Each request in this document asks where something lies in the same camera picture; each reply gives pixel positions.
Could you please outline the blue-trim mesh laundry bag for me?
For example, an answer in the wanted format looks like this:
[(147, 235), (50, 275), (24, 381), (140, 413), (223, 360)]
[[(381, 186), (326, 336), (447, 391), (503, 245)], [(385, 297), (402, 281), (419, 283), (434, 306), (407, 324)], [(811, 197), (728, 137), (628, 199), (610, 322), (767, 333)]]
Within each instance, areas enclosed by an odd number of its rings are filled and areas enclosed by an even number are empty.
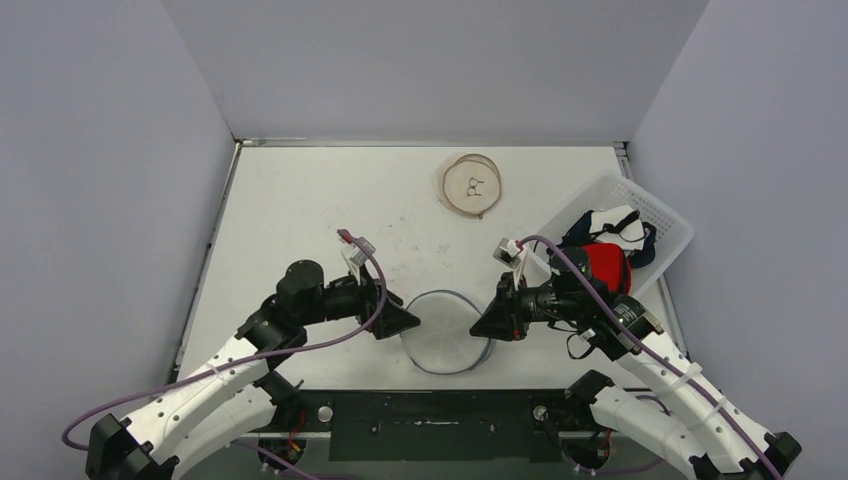
[(406, 311), (421, 324), (400, 334), (408, 359), (418, 370), (435, 376), (456, 376), (482, 366), (494, 342), (470, 334), (482, 310), (465, 295), (448, 289), (424, 292)]

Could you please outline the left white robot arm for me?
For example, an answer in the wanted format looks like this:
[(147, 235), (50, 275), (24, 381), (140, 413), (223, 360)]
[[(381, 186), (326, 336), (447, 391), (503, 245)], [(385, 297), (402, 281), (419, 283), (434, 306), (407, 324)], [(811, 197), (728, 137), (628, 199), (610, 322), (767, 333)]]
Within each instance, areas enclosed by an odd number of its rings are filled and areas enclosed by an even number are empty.
[(186, 380), (123, 418), (107, 414), (92, 427), (85, 473), (90, 479), (179, 479), (238, 437), (269, 426), (290, 428), (302, 410), (296, 387), (277, 372), (306, 328), (353, 317), (381, 340), (420, 326), (403, 302), (366, 268), (326, 283), (312, 260), (291, 264), (236, 334)]

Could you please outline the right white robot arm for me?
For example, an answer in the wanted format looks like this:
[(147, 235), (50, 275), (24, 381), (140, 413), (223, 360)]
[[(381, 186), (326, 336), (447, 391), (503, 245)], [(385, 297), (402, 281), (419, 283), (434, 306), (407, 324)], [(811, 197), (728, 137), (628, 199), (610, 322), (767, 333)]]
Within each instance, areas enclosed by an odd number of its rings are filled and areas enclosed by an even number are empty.
[(472, 336), (513, 342), (524, 339), (534, 322), (565, 322), (665, 407), (653, 409), (590, 370), (566, 390), (572, 425), (622, 433), (689, 479), (785, 478), (802, 452), (799, 441), (770, 431), (734, 405), (627, 286), (596, 276), (586, 250), (552, 248), (538, 285), (525, 274), (537, 257), (524, 242), (504, 239), (493, 256), (508, 270), (470, 328)]

